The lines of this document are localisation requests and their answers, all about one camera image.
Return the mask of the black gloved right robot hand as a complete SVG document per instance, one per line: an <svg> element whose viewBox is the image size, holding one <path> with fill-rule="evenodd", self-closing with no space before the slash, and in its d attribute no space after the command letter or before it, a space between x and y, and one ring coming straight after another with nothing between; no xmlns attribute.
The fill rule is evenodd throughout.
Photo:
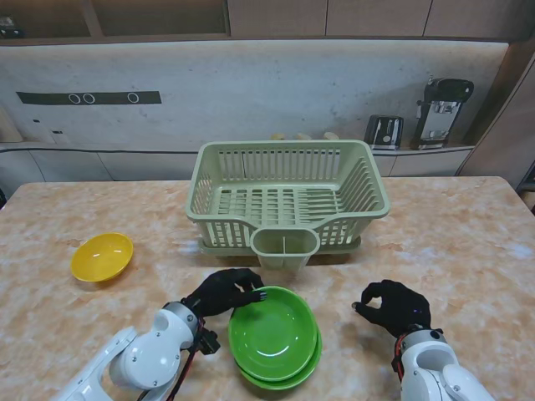
<svg viewBox="0 0 535 401"><path fill-rule="evenodd" d="M381 326L395 338L414 327L431 328L427 299L401 282L384 279L371 282L352 308L368 322Z"/></svg>

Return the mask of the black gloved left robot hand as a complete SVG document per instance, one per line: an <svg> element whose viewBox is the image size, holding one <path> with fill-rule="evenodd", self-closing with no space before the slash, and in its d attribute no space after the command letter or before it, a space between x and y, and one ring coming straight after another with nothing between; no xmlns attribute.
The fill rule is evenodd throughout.
<svg viewBox="0 0 535 401"><path fill-rule="evenodd" d="M248 268L231 268L212 273L181 304L196 317L205 318L220 315L230 309L262 302L267 293L261 277Z"/></svg>

